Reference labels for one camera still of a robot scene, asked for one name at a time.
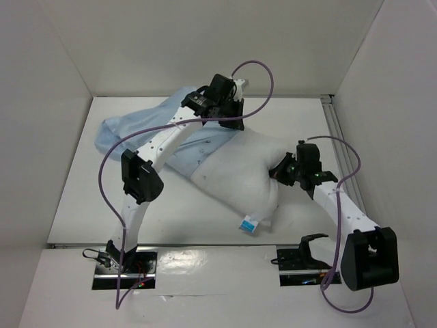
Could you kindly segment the white pillow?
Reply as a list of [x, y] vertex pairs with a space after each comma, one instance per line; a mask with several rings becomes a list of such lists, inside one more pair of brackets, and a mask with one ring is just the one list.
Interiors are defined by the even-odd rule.
[[290, 150], [290, 143], [284, 139], [247, 128], [209, 155], [190, 180], [239, 212], [245, 221], [267, 228], [279, 207], [279, 183], [269, 171]]

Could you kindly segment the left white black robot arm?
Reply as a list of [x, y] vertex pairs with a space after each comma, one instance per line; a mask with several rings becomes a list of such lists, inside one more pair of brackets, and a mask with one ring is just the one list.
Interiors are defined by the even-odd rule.
[[150, 126], [112, 142], [104, 157], [119, 153], [124, 200], [122, 209], [115, 212], [119, 226], [107, 242], [106, 253], [117, 271], [128, 272], [135, 264], [145, 212], [164, 188], [160, 177], [164, 164], [208, 122], [241, 131], [243, 93], [248, 84], [244, 79], [216, 74], [210, 84], [167, 99], [164, 105], [170, 109], [155, 111]]

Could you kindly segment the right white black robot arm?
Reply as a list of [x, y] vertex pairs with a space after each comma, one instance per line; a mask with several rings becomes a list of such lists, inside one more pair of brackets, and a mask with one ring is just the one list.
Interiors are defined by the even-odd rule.
[[346, 240], [340, 262], [341, 276], [352, 290], [363, 290], [399, 280], [397, 236], [390, 227], [381, 228], [344, 193], [341, 180], [322, 169], [317, 145], [300, 140], [295, 153], [287, 153], [269, 171], [270, 177], [285, 186], [299, 184], [308, 196], [320, 205], [337, 224], [337, 240]]

